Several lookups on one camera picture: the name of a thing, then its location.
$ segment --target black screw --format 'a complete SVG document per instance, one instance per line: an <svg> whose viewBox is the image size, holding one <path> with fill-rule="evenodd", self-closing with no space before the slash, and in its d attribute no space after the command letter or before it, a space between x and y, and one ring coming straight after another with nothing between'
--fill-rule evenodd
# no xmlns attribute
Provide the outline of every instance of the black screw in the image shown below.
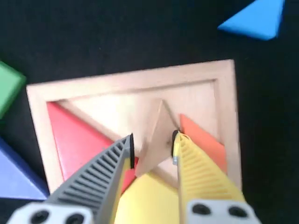
<svg viewBox="0 0 299 224"><path fill-rule="evenodd" d="M41 210L33 214L31 217L32 224L40 224L47 220L49 212L46 210Z"/></svg>
<svg viewBox="0 0 299 224"><path fill-rule="evenodd" d="M84 221L84 216L81 214L73 214L69 216L65 222L65 224L82 224Z"/></svg>
<svg viewBox="0 0 299 224"><path fill-rule="evenodd" d="M237 207L237 206L232 206L228 209L228 212L230 215L232 216L236 216L236 217L240 217L240 218L247 218L248 215L247 215L247 212L240 208L240 207Z"/></svg>
<svg viewBox="0 0 299 224"><path fill-rule="evenodd" d="M205 206L204 204L196 204L192 208L193 213L200 214L200 215L210 215L211 210Z"/></svg>

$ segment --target purple triangle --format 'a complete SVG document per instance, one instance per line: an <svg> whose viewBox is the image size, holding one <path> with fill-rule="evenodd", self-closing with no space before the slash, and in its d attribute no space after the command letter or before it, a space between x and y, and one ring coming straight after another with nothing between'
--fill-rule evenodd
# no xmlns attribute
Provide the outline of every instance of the purple triangle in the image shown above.
<svg viewBox="0 0 299 224"><path fill-rule="evenodd" d="M45 200L47 185L0 138L0 197Z"/></svg>

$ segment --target wooden frame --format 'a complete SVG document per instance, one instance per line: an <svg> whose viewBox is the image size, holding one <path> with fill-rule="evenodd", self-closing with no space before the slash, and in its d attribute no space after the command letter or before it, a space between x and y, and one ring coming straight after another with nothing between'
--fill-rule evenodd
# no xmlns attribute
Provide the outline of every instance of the wooden frame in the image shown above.
<svg viewBox="0 0 299 224"><path fill-rule="evenodd" d="M214 88L218 126L216 138L226 148L228 176L241 188L234 62L224 60L28 85L29 105L50 192L63 182L63 178L47 102L127 91L154 91L204 82L211 82Z"/></svg>

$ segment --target green block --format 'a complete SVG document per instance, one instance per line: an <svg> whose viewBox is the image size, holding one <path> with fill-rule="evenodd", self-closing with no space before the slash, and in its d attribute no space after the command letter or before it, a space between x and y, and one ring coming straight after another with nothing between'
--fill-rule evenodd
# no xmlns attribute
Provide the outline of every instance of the green block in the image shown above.
<svg viewBox="0 0 299 224"><path fill-rule="evenodd" d="M26 77L0 62L0 119L25 83Z"/></svg>

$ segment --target tangram piece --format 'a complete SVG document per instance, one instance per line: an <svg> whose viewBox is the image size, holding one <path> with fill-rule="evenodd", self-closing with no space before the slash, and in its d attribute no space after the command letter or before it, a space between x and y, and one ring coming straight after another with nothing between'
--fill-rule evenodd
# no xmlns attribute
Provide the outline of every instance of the tangram piece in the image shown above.
<svg viewBox="0 0 299 224"><path fill-rule="evenodd" d="M177 129L163 100L152 103L140 151L136 176L141 176L171 156L172 133Z"/></svg>
<svg viewBox="0 0 299 224"><path fill-rule="evenodd" d="M0 197L45 200L47 185L26 162L0 138Z"/></svg>
<svg viewBox="0 0 299 224"><path fill-rule="evenodd" d="M225 148L211 134L200 128L187 116L180 114L181 131L188 135L191 140L219 166L227 172L227 160Z"/></svg>
<svg viewBox="0 0 299 224"><path fill-rule="evenodd" d="M63 178L66 180L113 142L57 103L48 102L47 106ZM125 173L122 192L134 179L134 170Z"/></svg>
<svg viewBox="0 0 299 224"><path fill-rule="evenodd" d="M0 119L13 102L25 79L21 73L0 61Z"/></svg>
<svg viewBox="0 0 299 224"><path fill-rule="evenodd" d="M115 224L179 224L177 191L149 173L121 196Z"/></svg>
<svg viewBox="0 0 299 224"><path fill-rule="evenodd" d="M284 0L256 0L222 23L218 29L270 40L278 35Z"/></svg>

